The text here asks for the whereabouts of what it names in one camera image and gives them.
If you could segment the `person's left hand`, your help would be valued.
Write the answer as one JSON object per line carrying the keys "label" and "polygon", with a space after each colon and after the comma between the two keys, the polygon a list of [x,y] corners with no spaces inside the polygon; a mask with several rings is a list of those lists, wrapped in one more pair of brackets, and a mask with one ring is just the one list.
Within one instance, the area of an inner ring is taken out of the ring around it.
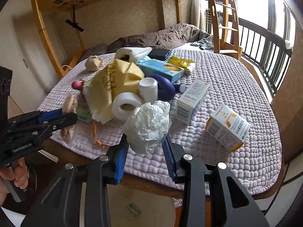
{"label": "person's left hand", "polygon": [[[24,190],[28,186],[28,169],[25,164],[25,158],[22,157],[16,162],[17,167],[13,171],[5,166],[1,167],[1,178],[12,181],[16,187]],[[3,182],[1,182],[0,193],[2,205],[6,199],[7,194],[10,193],[10,191]]]}

